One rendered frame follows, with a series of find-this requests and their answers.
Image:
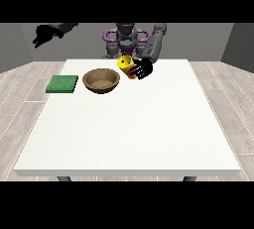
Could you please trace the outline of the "green square pad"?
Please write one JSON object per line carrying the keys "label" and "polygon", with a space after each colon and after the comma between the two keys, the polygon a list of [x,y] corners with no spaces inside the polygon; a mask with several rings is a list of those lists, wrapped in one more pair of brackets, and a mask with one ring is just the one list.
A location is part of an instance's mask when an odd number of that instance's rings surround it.
{"label": "green square pad", "polygon": [[77,75],[54,75],[46,88],[46,92],[73,93],[77,80]]}

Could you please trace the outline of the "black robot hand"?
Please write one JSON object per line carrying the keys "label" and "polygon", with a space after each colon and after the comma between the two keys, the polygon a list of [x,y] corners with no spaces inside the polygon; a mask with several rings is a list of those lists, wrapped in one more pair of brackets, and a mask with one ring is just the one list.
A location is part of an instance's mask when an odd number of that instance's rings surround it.
{"label": "black robot hand", "polygon": [[134,66],[129,70],[130,74],[135,74],[139,80],[147,77],[153,71],[153,64],[148,58],[134,59]]}
{"label": "black robot hand", "polygon": [[49,42],[53,37],[62,38],[64,33],[57,27],[50,25],[40,25],[36,29],[36,37],[33,39],[33,44],[37,49],[44,43]]}

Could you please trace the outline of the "brown wooden bowl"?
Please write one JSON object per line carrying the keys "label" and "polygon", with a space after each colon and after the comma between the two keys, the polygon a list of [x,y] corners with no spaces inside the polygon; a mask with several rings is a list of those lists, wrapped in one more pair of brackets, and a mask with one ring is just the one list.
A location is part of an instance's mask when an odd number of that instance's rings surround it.
{"label": "brown wooden bowl", "polygon": [[82,78],[84,86],[97,94],[104,94],[112,91],[118,85],[119,81],[119,73],[110,68],[90,70]]}

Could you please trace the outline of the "yellow cup with melon print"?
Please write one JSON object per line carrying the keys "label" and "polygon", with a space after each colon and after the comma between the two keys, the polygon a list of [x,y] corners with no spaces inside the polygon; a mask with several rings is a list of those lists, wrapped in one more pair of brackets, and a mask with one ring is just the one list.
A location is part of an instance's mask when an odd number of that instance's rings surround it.
{"label": "yellow cup with melon print", "polygon": [[137,76],[135,74],[130,73],[130,68],[134,66],[134,61],[129,55],[122,56],[118,62],[117,66],[127,75],[130,79],[136,79]]}

